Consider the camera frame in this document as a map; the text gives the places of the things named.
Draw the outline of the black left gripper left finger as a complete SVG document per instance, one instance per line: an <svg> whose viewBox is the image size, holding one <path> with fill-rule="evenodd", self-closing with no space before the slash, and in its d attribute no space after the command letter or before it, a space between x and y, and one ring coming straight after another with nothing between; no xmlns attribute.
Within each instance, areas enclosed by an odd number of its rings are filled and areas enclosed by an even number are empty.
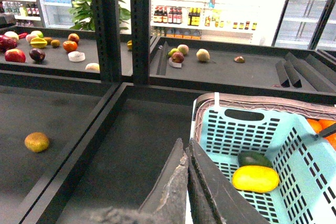
<svg viewBox="0 0 336 224"><path fill-rule="evenodd" d="M178 138L139 212L153 217L155 223L184 223L187 184L188 156Z"/></svg>

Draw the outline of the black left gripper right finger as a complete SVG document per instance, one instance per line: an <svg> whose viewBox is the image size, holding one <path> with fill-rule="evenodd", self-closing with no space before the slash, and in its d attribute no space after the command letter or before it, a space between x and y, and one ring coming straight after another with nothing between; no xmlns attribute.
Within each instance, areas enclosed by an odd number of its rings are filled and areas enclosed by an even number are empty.
<svg viewBox="0 0 336 224"><path fill-rule="evenodd" d="M190 140L186 154L194 223L268 223L233 187L196 140Z"/></svg>

